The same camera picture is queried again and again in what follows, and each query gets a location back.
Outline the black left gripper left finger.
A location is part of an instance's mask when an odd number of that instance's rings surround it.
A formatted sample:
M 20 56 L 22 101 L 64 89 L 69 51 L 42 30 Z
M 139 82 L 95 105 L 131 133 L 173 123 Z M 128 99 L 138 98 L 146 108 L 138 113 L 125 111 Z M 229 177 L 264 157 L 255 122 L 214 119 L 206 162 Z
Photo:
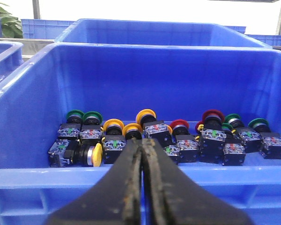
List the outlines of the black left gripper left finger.
M 141 141 L 127 142 L 110 170 L 85 194 L 52 213 L 47 225 L 139 225 Z

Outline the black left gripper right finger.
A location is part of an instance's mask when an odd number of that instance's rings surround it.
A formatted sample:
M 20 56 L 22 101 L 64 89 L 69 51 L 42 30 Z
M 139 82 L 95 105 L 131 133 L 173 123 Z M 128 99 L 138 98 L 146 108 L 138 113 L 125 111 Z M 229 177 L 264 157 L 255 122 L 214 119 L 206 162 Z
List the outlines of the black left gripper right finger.
M 141 142 L 146 218 L 150 225 L 252 225 L 250 217 L 197 185 L 158 141 Z

